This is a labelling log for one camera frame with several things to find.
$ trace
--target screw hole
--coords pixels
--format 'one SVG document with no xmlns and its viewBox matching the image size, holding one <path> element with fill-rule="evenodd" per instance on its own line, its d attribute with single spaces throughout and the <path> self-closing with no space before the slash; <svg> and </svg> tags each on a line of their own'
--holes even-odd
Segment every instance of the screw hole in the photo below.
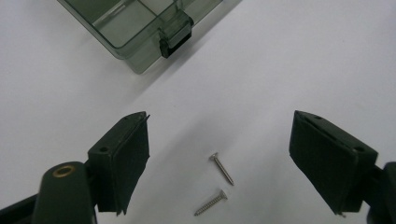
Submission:
<svg viewBox="0 0 396 224">
<path fill-rule="evenodd" d="M 108 152 L 108 147 L 101 147 L 101 148 L 99 148 L 99 151 Z"/>
<path fill-rule="evenodd" d="M 65 177 L 67 175 L 71 175 L 75 170 L 76 170 L 76 168 L 74 166 L 66 165 L 66 166 L 56 169 L 52 173 L 52 175 L 55 177 L 61 178 L 61 177 Z"/>
<path fill-rule="evenodd" d="M 358 152 L 363 152 L 364 151 L 363 147 L 354 147 L 353 149 L 355 149 Z"/>
</svg>

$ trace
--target black plastic piece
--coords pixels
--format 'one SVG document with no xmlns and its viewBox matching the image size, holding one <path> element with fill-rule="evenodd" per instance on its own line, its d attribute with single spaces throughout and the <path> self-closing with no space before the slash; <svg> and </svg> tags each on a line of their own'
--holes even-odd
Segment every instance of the black plastic piece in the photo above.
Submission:
<svg viewBox="0 0 396 224">
<path fill-rule="evenodd" d="M 385 205 L 382 191 L 382 175 L 384 172 L 375 167 L 360 183 L 358 193 L 367 202 L 375 213 L 381 217 L 388 217 L 388 208 Z"/>
<path fill-rule="evenodd" d="M 149 159 L 146 112 L 121 119 L 88 152 L 97 178 L 100 212 L 126 213 L 131 195 Z"/>
<path fill-rule="evenodd" d="M 396 223 L 396 162 L 385 165 L 381 175 L 381 190 L 385 205 L 388 208 L 392 223 Z"/>
<path fill-rule="evenodd" d="M 32 223 L 96 223 L 83 163 L 77 161 L 63 163 L 44 174 Z"/>
<path fill-rule="evenodd" d="M 319 116 L 295 111 L 290 156 L 335 214 L 358 212 L 377 152 Z"/>
<path fill-rule="evenodd" d="M 28 224 L 32 222 L 32 214 L 35 210 L 35 199 L 33 195 L 18 203 L 0 210 L 1 224 Z"/>
<path fill-rule="evenodd" d="M 194 25 L 194 21 L 192 18 L 189 18 L 190 20 L 190 26 L 192 27 Z M 185 35 L 174 47 L 170 48 L 168 42 L 166 39 L 161 39 L 160 40 L 160 50 L 161 50 L 161 55 L 164 58 L 169 58 L 177 49 L 179 49 L 184 43 L 187 42 L 192 37 L 192 32 L 189 32 L 187 35 Z"/>
</svg>

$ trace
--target case latch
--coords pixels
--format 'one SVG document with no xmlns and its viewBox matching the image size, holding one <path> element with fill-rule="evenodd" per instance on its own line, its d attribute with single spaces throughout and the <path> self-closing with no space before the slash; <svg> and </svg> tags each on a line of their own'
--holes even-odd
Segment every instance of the case latch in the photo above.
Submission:
<svg viewBox="0 0 396 224">
<path fill-rule="evenodd" d="M 193 20 L 180 10 L 175 17 L 159 28 L 161 55 L 171 56 L 180 46 L 191 37 Z"/>
</svg>

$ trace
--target screw head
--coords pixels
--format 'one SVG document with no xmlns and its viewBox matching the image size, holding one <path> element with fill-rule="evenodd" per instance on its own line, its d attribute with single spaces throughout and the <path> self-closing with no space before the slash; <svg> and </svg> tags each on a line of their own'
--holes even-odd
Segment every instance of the screw head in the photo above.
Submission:
<svg viewBox="0 0 396 224">
<path fill-rule="evenodd" d="M 211 156 L 209 157 L 209 159 L 213 161 L 215 158 L 218 157 L 218 155 L 219 155 L 219 153 L 216 152 L 215 154 L 211 155 Z"/>
<path fill-rule="evenodd" d="M 227 198 L 227 195 L 226 195 L 225 192 L 224 192 L 224 190 L 221 190 L 220 196 L 221 196 L 222 199 L 225 199 L 225 200 L 228 199 L 228 198 Z"/>
</svg>

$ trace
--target plastic part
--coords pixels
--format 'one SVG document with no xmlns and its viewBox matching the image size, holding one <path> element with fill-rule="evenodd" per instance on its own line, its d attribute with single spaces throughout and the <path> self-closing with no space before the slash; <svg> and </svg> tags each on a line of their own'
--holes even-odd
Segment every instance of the plastic part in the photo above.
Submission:
<svg viewBox="0 0 396 224">
<path fill-rule="evenodd" d="M 33 195 L 18 203 L 0 210 L 0 223 L 2 224 L 24 224 L 32 223 L 32 214 L 35 210 L 35 200 L 37 195 Z"/>
<path fill-rule="evenodd" d="M 290 156 L 335 214 L 360 210 L 360 182 L 375 168 L 376 151 L 326 119 L 296 111 Z"/>
<path fill-rule="evenodd" d="M 148 118 L 146 112 L 124 117 L 88 151 L 100 212 L 126 213 L 149 159 Z"/>
<path fill-rule="evenodd" d="M 396 223 L 396 162 L 389 162 L 381 176 L 382 196 L 392 223 Z"/>
<path fill-rule="evenodd" d="M 58 0 L 138 74 L 169 57 L 221 0 Z"/>
<path fill-rule="evenodd" d="M 83 163 L 77 161 L 63 163 L 44 174 L 32 223 L 96 223 Z"/>
</svg>

